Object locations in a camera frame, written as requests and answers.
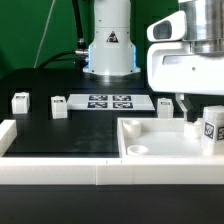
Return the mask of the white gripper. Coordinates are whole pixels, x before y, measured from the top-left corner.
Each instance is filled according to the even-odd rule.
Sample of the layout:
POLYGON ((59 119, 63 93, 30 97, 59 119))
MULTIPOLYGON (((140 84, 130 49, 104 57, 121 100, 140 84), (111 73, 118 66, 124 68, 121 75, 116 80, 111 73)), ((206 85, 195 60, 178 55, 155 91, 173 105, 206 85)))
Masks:
POLYGON ((184 42, 156 43, 147 53, 147 78, 154 91, 176 93, 187 121, 192 104, 184 93, 224 95, 224 55, 193 54, 184 42))

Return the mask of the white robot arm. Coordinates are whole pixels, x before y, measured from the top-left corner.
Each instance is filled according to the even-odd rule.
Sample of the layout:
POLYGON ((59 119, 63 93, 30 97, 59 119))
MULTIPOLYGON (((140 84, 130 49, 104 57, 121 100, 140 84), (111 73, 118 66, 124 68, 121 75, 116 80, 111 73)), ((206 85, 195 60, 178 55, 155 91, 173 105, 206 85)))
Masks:
MULTIPOLYGON (((179 10, 150 25, 147 80, 170 92, 183 112, 187 94, 224 96, 224 0, 178 0, 179 10)), ((130 40, 130 0, 94 0, 94 40, 84 74, 105 83, 135 77, 136 47, 130 40)))

